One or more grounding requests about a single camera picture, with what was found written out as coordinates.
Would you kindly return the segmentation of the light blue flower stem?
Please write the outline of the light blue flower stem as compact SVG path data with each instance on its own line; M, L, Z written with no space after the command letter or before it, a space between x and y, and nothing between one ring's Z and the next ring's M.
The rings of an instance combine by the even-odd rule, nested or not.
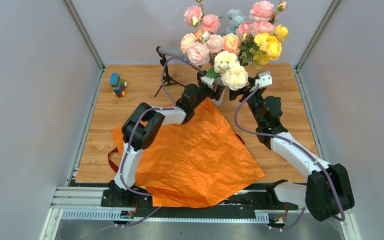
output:
M221 32L222 37L228 34L236 34L240 24L247 20L247 17L239 9L230 9L227 12L227 18L229 20L229 27Z

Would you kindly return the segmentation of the pink rose flower stem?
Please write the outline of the pink rose flower stem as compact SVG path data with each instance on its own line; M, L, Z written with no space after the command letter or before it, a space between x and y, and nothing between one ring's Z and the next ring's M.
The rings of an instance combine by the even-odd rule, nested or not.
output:
M192 28L200 28L204 32L216 33L221 26L220 17L206 14L202 0L196 0L196 5L188 7L183 14L183 22Z

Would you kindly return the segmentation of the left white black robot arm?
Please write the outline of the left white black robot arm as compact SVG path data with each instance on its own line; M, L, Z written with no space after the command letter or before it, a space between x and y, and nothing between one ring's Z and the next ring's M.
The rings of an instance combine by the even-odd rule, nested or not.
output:
M156 107L142 102L121 128L123 152L113 180L103 191L102 207L128 207L137 196L151 198L152 194L135 190L135 177L141 158L157 137L162 126L188 123L195 109L206 99L222 100L225 86L208 71L197 74L198 83L184 87L181 97L170 107Z

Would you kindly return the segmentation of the orange yellow wrapping paper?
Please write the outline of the orange yellow wrapping paper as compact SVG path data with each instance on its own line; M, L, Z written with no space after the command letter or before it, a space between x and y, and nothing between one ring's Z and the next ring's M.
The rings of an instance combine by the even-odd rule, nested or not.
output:
M116 184L145 188L155 207L212 207L265 175L210 99L188 123L162 126L145 151L123 155L121 166Z

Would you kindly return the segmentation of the peach rose flower stem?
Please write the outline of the peach rose flower stem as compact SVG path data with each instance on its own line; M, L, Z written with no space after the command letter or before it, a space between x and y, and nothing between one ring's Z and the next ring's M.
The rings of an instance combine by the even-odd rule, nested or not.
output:
M206 41L210 37L210 33L204 31L203 29L198 29L196 32L193 33L187 33L183 36L180 42L180 50L184 55L187 54L187 51L191 44L195 42L202 42Z

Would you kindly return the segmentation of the yellow rose flower stem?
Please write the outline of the yellow rose flower stem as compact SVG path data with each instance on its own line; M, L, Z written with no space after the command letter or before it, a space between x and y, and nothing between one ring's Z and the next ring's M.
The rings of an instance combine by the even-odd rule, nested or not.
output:
M288 35L288 28L281 24L274 28L274 33L258 33L250 49L252 65L260 69L270 61L277 61L282 54L282 43Z

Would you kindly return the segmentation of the pink white peony stem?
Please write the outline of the pink white peony stem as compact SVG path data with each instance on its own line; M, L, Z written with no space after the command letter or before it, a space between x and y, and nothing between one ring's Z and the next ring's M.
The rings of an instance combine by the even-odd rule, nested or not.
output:
M248 83L249 74L245 67L240 65L235 53L222 51L214 57L213 67L205 74L206 77L220 78L224 86L237 91Z

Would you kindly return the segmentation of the pale pink rose stem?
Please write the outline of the pale pink rose stem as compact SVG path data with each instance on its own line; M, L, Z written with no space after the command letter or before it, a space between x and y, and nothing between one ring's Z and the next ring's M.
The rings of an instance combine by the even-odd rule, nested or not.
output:
M212 55L223 49L224 39L217 34L211 34L205 42L195 41L186 50L188 60L195 65L203 65L210 62Z

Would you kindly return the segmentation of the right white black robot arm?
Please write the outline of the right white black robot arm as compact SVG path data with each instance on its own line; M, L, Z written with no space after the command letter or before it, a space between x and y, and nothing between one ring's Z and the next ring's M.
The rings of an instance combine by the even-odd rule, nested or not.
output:
M229 91L231 101L241 96L239 105L248 105L257 128L251 131L238 122L235 125L256 135L260 143L287 160L306 178L306 185L279 180L265 195L266 204L278 209L284 203L290 203L306 208L320 222L329 218L344 222L345 211L355 206L347 169L340 163L331 164L321 159L292 136L281 123L281 98L263 97L268 84L266 80L253 78L250 85Z

